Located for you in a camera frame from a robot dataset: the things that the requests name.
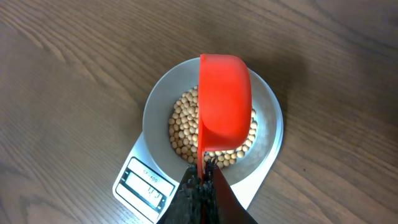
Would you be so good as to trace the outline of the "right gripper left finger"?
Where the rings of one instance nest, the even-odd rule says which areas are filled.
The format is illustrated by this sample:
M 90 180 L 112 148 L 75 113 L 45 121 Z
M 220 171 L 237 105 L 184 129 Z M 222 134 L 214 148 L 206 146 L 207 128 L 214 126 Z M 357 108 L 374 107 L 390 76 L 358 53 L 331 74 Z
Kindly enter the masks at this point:
M 200 224 L 202 219 L 201 178 L 197 166 L 187 167 L 177 191 L 158 223 L 160 224 Z

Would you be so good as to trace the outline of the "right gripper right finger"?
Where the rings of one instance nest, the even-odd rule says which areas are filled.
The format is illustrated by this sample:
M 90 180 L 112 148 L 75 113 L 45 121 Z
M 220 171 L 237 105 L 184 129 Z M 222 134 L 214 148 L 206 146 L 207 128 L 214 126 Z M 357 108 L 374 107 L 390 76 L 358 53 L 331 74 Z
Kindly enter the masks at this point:
M 204 223 L 257 224 L 239 203 L 215 161 L 206 162 L 204 178 Z

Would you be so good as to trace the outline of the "red measuring scoop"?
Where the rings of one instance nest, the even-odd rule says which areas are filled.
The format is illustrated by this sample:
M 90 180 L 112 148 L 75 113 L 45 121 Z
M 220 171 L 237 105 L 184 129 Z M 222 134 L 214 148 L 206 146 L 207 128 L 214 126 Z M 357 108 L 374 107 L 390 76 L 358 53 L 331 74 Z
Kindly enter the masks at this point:
M 234 55 L 200 55 L 198 103 L 197 174 L 203 179 L 205 152 L 235 149 L 248 135 L 252 93 L 246 64 Z

